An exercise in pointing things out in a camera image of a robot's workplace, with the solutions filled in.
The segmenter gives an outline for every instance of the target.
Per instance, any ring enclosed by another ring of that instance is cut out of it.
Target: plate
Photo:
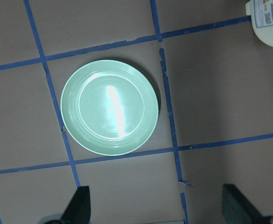
[[[67,81],[61,113],[70,135],[101,155],[122,155],[142,146],[158,119],[158,101],[149,81],[119,61],[86,64]]]

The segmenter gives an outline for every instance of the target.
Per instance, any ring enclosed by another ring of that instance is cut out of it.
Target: gray tile floor
[[[78,185],[91,188],[93,224],[184,220],[182,192],[190,224],[224,224],[227,182],[273,214],[273,48],[245,3],[0,1],[0,224],[57,218]],[[152,137],[124,156],[85,150],[58,119],[67,79],[99,59],[140,70],[159,100]]]

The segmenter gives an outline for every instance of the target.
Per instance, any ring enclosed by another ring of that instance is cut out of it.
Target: plastic container
[[[258,38],[273,47],[273,0],[250,0],[246,15],[252,16],[252,27]]]

